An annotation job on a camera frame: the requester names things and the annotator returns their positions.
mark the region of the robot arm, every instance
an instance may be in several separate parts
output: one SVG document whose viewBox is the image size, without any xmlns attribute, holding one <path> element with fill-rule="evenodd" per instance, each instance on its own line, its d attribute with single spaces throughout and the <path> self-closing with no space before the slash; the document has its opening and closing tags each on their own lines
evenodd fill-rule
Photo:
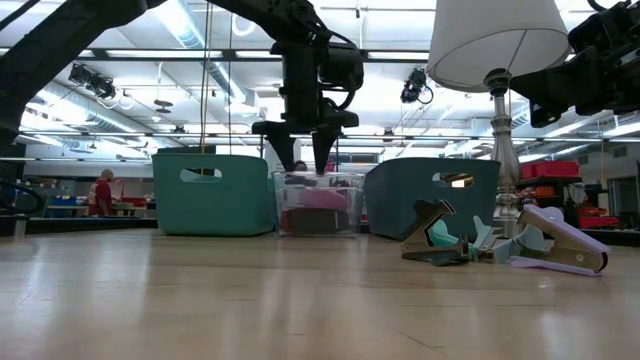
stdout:
<svg viewBox="0 0 640 360">
<path fill-rule="evenodd" d="M 293 170 L 293 133 L 313 133 L 316 170 L 323 172 L 343 126 L 358 126 L 345 111 L 363 83 L 360 52 L 353 43 L 331 43 L 330 31 L 306 0 L 208 0 L 261 26 L 282 55 L 284 123 L 256 123 L 287 170 Z M 126 25 L 165 0 L 67 0 L 0 59 L 0 144 L 18 134 L 27 102 L 104 31 Z M 344 104 L 323 90 L 347 92 Z"/>
</svg>

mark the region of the ceiling lamp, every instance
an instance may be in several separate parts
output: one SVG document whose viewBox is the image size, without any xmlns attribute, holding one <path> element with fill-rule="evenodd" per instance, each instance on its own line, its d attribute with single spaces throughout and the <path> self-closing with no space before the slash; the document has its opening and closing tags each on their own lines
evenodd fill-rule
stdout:
<svg viewBox="0 0 640 360">
<path fill-rule="evenodd" d="M 512 76 L 560 65 L 570 52 L 554 0 L 438 1 L 428 73 L 438 84 L 467 93 L 490 92 L 492 159 L 502 163 L 494 223 L 516 234 L 520 177 L 504 95 Z"/>
</svg>

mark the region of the ceiling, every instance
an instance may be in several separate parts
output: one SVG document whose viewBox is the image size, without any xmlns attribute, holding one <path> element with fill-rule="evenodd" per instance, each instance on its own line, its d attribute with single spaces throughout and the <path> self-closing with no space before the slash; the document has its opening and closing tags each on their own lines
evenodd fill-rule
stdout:
<svg viewBox="0 0 640 360">
<path fill-rule="evenodd" d="M 24 1 L 0 1 L 0 17 L 7 16 Z M 313 0 L 316 7 L 320 8 L 320 16 L 327 26 L 351 39 L 360 48 L 369 51 L 412 51 L 419 56 L 424 56 L 430 48 L 433 24 L 435 18 L 435 0 Z M 614 1 L 600 1 L 603 5 L 611 5 Z M 11 47 L 38 23 L 46 18 L 62 1 L 43 0 L 26 15 L 22 16 L 0 33 L 0 47 Z M 184 5 L 185 16 L 180 15 L 180 9 L 175 8 Z M 558 8 L 568 29 L 572 29 L 593 11 L 588 7 L 586 0 L 557 0 Z M 95 115 L 100 109 L 100 114 L 105 114 L 107 121 L 113 125 L 124 124 L 124 128 L 136 132 L 169 132 L 176 125 L 185 125 L 185 129 L 191 133 L 199 132 L 201 119 L 200 99 L 203 96 L 201 89 L 203 78 L 203 65 L 201 61 L 171 61 L 176 57 L 184 56 L 179 52 L 169 56 L 167 51 L 160 51 L 153 61 L 117 61 L 109 58 L 107 61 L 97 56 L 95 50 L 111 50 L 117 52 L 122 49 L 154 49 L 172 50 L 185 49 L 185 44 L 177 38 L 177 31 L 184 29 L 184 23 L 191 20 L 190 30 L 197 37 L 205 36 L 206 2 L 196 0 L 170 0 L 160 8 L 148 11 L 144 16 L 136 19 L 121 28 L 108 30 L 91 44 L 87 53 L 76 63 L 88 66 L 92 71 L 105 77 L 113 78 L 114 83 L 121 91 L 126 91 L 129 97 L 118 97 L 116 101 L 98 104 L 92 94 L 85 89 L 76 88 L 68 80 L 71 65 L 63 70 L 54 80 L 51 90 L 58 94 L 58 99 L 64 96 L 64 89 L 83 95 L 78 99 L 81 112 L 85 120 L 95 120 Z M 356 16 L 356 10 L 360 9 L 360 16 Z M 256 61 L 243 59 L 239 62 L 219 62 L 220 71 L 230 74 L 231 83 L 247 94 L 258 95 L 255 100 L 247 100 L 244 105 L 233 104 L 229 108 L 225 101 L 223 90 L 209 78 L 209 90 L 205 92 L 207 99 L 206 122 L 207 132 L 244 133 L 250 131 L 250 126 L 256 121 L 266 118 L 277 120 L 284 110 L 283 101 L 278 97 L 277 88 L 282 83 L 281 63 L 277 59 L 264 61 L 265 51 L 273 44 L 266 33 L 252 23 L 232 16 L 229 12 L 213 7 L 212 10 L 212 48 L 216 50 L 254 50 L 259 51 Z M 426 61 L 415 62 L 375 62 L 365 64 L 365 84 L 357 93 L 357 96 L 349 108 L 360 116 L 361 127 L 349 129 L 351 134 L 381 135 L 385 128 L 393 129 L 394 133 L 408 135 L 445 135 L 445 136 L 490 136 L 491 129 L 489 119 L 494 108 L 488 94 L 464 94 L 440 87 L 435 87 L 435 100 L 431 105 L 402 104 L 400 92 L 403 82 L 410 72 L 416 67 L 425 67 Z M 211 96 L 211 91 L 216 91 L 216 97 Z M 339 95 L 330 95 L 340 100 Z M 70 101 L 74 97 L 65 98 L 62 101 Z M 158 108 L 154 104 L 156 99 L 170 101 L 174 104 L 170 108 L 170 114 L 156 114 Z M 513 93 L 511 97 L 511 110 L 514 120 L 527 122 L 528 108 L 526 99 Z M 567 131 L 568 125 L 574 125 Z M 635 120 L 627 120 L 627 123 L 635 123 Z M 48 130 L 39 125 L 28 127 L 28 130 Z M 519 126 L 514 130 L 516 137 L 544 137 L 553 131 L 564 136 L 595 136 L 596 132 L 611 130 L 622 123 L 615 122 L 612 114 L 602 114 L 590 119 L 578 117 L 568 113 L 559 124 L 545 129 L 532 129 L 528 124 Z M 29 144 L 42 143 L 38 138 L 20 139 Z M 79 138 L 80 141 L 102 142 L 102 139 Z M 140 146 L 144 140 L 122 143 L 128 147 Z M 208 140 L 216 143 L 215 138 Z M 237 146 L 254 145 L 255 139 L 233 139 Z M 176 144 L 197 144 L 193 138 L 174 139 L 171 141 L 157 141 L 154 145 L 168 146 Z M 447 148 L 447 154 L 455 153 L 458 148 L 471 149 L 474 154 L 481 156 L 488 151 L 483 148 L 483 142 L 471 143 L 469 141 L 449 140 L 429 142 L 409 142 L 409 147 L 428 148 L 425 154 L 433 156 L 433 148 Z M 349 146 L 382 147 L 382 146 L 407 146 L 405 141 L 394 141 L 383 144 L 380 140 L 347 140 L 341 151 L 349 151 Z M 571 147 L 572 144 L 554 143 L 555 147 Z M 521 152 L 529 153 L 534 149 L 549 144 L 518 143 Z"/>
</svg>

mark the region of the shelf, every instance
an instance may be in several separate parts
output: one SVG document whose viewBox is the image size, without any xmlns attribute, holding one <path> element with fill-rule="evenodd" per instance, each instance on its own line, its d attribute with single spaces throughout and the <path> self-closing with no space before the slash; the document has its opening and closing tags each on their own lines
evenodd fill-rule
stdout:
<svg viewBox="0 0 640 360">
<path fill-rule="evenodd" d="M 558 178 L 558 177 L 542 177 L 520 181 L 516 188 L 524 189 L 531 185 L 569 185 L 582 182 L 582 178 Z"/>
</svg>

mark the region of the table surface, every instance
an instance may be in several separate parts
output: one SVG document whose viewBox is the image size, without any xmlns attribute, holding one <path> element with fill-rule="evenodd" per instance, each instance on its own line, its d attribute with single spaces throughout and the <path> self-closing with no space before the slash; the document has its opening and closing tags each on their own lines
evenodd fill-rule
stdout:
<svg viewBox="0 0 640 360">
<path fill-rule="evenodd" d="M 638 270 L 632 248 L 587 278 L 375 237 L 33 236 L 0 244 L 0 359 L 630 359 Z"/>
</svg>

